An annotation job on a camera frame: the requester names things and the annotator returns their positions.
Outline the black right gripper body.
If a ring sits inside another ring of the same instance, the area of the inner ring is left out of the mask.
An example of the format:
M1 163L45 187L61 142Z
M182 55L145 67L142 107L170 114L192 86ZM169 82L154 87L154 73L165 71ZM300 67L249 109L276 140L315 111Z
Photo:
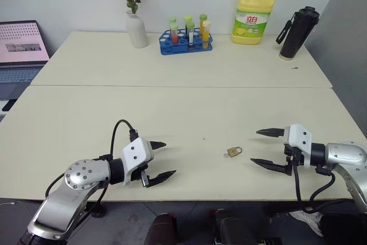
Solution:
M285 174L292 176L294 166L304 165L304 156L301 149L290 146L289 144L284 145L284 154L286 155L286 169Z

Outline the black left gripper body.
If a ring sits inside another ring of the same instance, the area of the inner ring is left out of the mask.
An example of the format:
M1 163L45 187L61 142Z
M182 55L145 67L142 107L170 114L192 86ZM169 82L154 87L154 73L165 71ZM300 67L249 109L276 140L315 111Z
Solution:
M145 164L136 168L131 174L131 181L141 180L143 187L148 188L150 185L149 176L146 174L148 167L148 164Z

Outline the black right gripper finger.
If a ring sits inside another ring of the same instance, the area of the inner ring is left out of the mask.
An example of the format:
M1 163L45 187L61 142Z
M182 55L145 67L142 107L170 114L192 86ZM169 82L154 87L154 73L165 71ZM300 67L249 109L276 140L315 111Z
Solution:
M261 129L256 131L256 134L264 135L267 137L283 137L284 136L284 129L280 128L268 128L268 129Z
M251 158L251 161L254 162L257 165L260 165L261 167L263 167L265 169L287 174L286 165L278 165L278 164L273 163L272 161L264 160L264 159L258 159L258 158Z

